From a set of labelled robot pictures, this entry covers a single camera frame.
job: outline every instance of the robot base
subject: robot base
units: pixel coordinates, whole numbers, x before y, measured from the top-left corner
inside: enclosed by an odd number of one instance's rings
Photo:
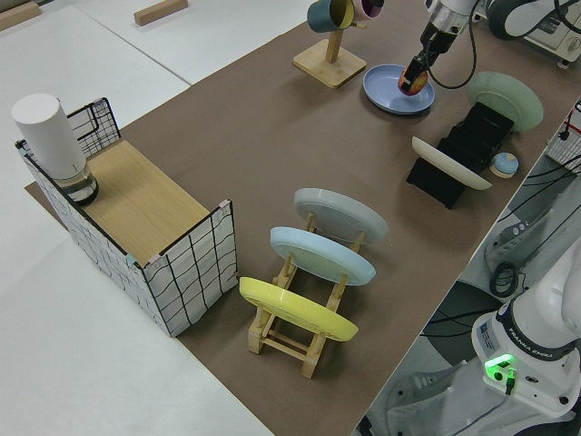
[[[478,358],[443,372],[411,374],[389,393],[389,436],[513,436],[575,417],[570,411],[550,418],[488,387],[482,378]]]

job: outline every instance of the black stand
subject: black stand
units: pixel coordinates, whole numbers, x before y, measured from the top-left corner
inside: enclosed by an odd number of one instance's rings
[[[438,143],[438,150],[480,173],[490,163],[514,122],[481,103],[476,103],[461,123],[452,127],[448,137]],[[406,179],[451,209],[464,191],[464,184],[436,166],[419,158]]]

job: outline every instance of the brown table mat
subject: brown table mat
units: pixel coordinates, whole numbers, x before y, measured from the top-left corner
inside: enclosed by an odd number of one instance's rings
[[[347,30],[342,46],[365,59],[368,69],[407,64],[427,21],[422,2],[387,2],[368,29]],[[246,351],[254,306],[236,290],[180,336],[277,436],[351,433],[581,94],[576,64],[561,70],[556,58],[531,44],[495,39],[486,24],[477,25],[475,35],[478,71],[522,80],[537,93],[546,116],[502,147],[520,160],[517,176],[498,179],[486,170],[482,175],[494,186],[467,189],[451,211],[405,179],[417,158],[411,136],[432,144],[446,136],[470,108],[466,90],[435,85],[428,114],[386,114],[363,92],[365,71],[331,90],[291,65],[294,55],[328,37],[306,25],[122,130],[206,207],[233,200],[241,275],[269,281],[278,272],[282,259],[270,248],[270,229],[302,227],[292,202],[301,187],[344,193],[389,222],[387,240],[360,252],[377,276],[360,289],[348,288],[339,307],[359,333],[351,342],[327,341],[313,380],[302,378],[299,361],[285,354],[268,347],[260,356]],[[470,66],[465,32],[434,71],[455,84]],[[330,292],[328,283],[306,274],[298,274],[291,289],[319,302]]]

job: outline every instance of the franka emika robot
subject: franka emika robot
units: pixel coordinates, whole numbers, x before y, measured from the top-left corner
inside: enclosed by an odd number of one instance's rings
[[[420,37],[423,48],[402,73],[399,89],[419,92],[430,66],[451,47],[478,3],[493,35],[516,39],[552,14],[579,33],[565,18],[567,7],[578,1],[427,0],[431,16]],[[581,389],[575,347],[581,337],[581,238],[536,285],[478,318],[471,334],[477,358],[442,376],[444,381],[434,377],[423,386],[410,381],[412,398],[391,402],[392,436],[512,436],[573,419]]]

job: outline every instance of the blue mug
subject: blue mug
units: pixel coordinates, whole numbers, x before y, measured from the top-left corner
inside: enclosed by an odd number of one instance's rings
[[[309,6],[307,22],[318,34],[346,29],[353,23],[355,8],[352,0],[319,0]]]

